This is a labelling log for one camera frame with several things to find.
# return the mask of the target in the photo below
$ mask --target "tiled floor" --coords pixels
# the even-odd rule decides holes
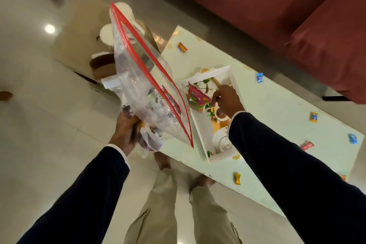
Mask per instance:
[[[89,88],[53,61],[50,46],[72,13],[71,2],[0,0],[0,90],[15,94],[0,103],[0,242],[15,243],[75,180],[109,140],[117,100]],[[324,103],[327,87],[278,61],[268,50],[190,0],[125,1],[155,32],[162,46],[179,24],[346,124],[366,133],[366,107]],[[153,184],[157,166],[131,154],[132,170],[122,190],[104,243],[121,243]],[[350,182],[366,190],[362,146]],[[176,217],[179,243],[194,243],[188,184],[195,172],[174,162],[178,176]],[[301,243],[288,221],[263,206],[215,184],[213,195],[235,223],[243,243]]]

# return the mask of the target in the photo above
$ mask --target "hand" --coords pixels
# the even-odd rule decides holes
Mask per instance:
[[[244,106],[240,102],[235,89],[229,85],[221,85],[213,93],[211,107],[214,107],[216,103],[229,118],[232,118],[238,111],[244,111]]]
[[[109,144],[119,147],[125,155],[129,155],[136,144],[135,126],[140,119],[134,115],[131,119],[127,119],[123,113],[117,118],[116,131],[114,132]]]

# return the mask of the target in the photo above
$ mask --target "white shirt cuff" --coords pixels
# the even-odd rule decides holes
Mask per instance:
[[[106,147],[111,147],[113,149],[116,149],[122,155],[122,157],[124,159],[124,162],[126,163],[127,167],[129,169],[131,169],[130,168],[130,165],[128,164],[128,160],[127,160],[126,154],[119,147],[117,147],[116,145],[113,145],[113,144],[108,144],[108,145],[106,145]]]
[[[238,115],[239,113],[242,113],[242,112],[246,112],[246,111],[238,111],[238,112],[236,112],[233,116],[232,116],[232,118],[231,118],[231,120],[230,120],[230,122],[229,122],[229,126],[228,126],[228,136],[229,136],[229,132],[230,132],[230,126],[231,126],[231,123],[232,123],[232,120],[234,120],[234,118],[236,117],[236,115]]]

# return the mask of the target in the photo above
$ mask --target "white table top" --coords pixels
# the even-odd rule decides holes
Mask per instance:
[[[177,48],[179,42],[188,49],[187,52],[182,53]],[[350,175],[364,139],[360,132],[271,81],[265,74],[264,82],[257,83],[257,71],[180,26],[176,28],[162,56],[170,64],[176,85],[203,67],[230,65],[248,112],[291,142],[302,145],[306,140],[311,141],[314,147],[307,150],[309,154],[335,172],[347,177]],[[310,112],[318,113],[317,123],[309,122]],[[242,157],[209,165],[196,128],[191,123],[194,149],[177,139],[171,139],[163,145],[161,152],[283,215]],[[357,135],[357,144],[349,142],[349,133]],[[241,174],[241,185],[234,184],[234,172]]]

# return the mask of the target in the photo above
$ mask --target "khaki trousers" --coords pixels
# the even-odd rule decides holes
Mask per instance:
[[[168,168],[159,171],[139,217],[127,231],[124,244],[176,244],[176,195],[173,171]],[[197,244],[242,243],[227,211],[216,203],[208,186],[196,186],[190,199]]]

